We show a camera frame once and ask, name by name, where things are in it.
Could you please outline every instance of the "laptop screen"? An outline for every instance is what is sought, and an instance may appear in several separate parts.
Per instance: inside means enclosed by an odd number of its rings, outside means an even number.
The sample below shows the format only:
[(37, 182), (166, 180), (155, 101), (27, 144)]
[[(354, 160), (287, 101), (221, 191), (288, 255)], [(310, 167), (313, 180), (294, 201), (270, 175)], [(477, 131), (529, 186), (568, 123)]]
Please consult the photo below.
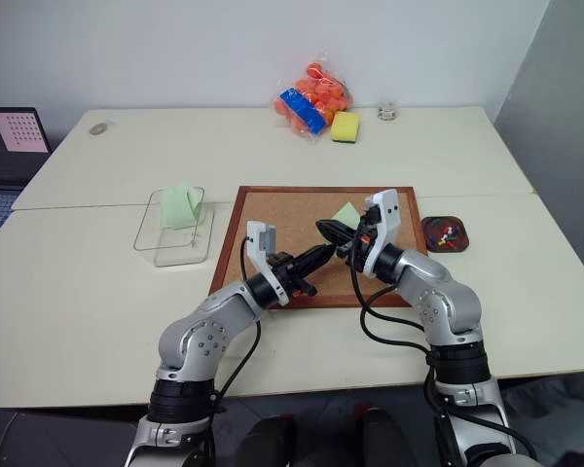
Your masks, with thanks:
[(50, 155), (33, 108), (0, 108), (0, 186), (23, 188)]

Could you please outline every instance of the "green sticky note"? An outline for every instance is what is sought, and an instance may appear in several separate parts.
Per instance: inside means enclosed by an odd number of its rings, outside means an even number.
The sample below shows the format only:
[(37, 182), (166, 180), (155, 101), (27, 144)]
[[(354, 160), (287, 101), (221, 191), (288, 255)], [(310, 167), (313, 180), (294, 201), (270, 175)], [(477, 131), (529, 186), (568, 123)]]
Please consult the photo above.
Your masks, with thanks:
[(162, 207), (163, 227), (177, 230), (195, 226), (201, 211), (201, 190), (188, 185), (165, 188)]
[(357, 230), (357, 227), (359, 226), (360, 216), (357, 210), (354, 208), (354, 206), (350, 202), (347, 202), (344, 206), (342, 206), (342, 209), (336, 212), (335, 216), (333, 216), (331, 219), (340, 221), (341, 223), (349, 226), (350, 228)]

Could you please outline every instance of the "cork board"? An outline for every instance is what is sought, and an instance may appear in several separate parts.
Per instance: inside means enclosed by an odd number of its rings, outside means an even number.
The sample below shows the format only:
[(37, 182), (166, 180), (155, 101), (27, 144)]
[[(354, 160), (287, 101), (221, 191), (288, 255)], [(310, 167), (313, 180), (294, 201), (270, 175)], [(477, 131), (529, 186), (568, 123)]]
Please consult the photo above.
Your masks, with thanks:
[[(363, 213), (364, 199), (386, 188), (312, 188), (312, 187), (240, 187), (227, 229), (221, 256), (214, 272), (210, 293), (241, 277), (240, 242), (246, 236), (246, 222), (261, 221), (276, 226), (276, 251), (297, 256), (314, 245), (324, 243), (315, 221), (330, 219), (342, 206), (351, 202)], [(420, 214), (413, 188), (396, 188), (400, 206), (401, 227), (395, 244), (427, 253), (421, 230)], [(255, 273), (246, 260), (246, 273)], [(385, 285), (377, 279), (358, 275), (364, 296), (369, 297)], [(350, 272), (344, 260), (334, 257), (321, 269), (307, 277), (318, 289), (314, 297), (305, 295), (290, 301), (286, 308), (325, 308), (359, 306), (350, 283)], [(408, 306), (396, 294), (387, 294), (375, 306)]]

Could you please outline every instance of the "laptop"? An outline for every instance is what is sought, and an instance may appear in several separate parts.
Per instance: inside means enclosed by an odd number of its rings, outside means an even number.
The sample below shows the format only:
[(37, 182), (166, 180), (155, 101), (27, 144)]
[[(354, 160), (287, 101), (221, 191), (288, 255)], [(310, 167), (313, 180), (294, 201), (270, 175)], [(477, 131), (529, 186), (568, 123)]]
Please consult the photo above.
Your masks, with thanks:
[(48, 138), (34, 108), (0, 107), (0, 226), (49, 156)]

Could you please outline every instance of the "clear plastic box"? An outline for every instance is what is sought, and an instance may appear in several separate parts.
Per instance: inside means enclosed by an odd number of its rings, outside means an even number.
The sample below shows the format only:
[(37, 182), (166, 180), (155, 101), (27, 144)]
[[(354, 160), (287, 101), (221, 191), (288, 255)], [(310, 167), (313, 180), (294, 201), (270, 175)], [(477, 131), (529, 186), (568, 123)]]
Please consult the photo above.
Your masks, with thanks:
[[(203, 199), (203, 188), (198, 190)], [(214, 219), (213, 207), (202, 202), (197, 224), (174, 230), (163, 227), (162, 197), (163, 190), (156, 190), (149, 197), (134, 240), (134, 249), (157, 267), (201, 263), (207, 258)]]

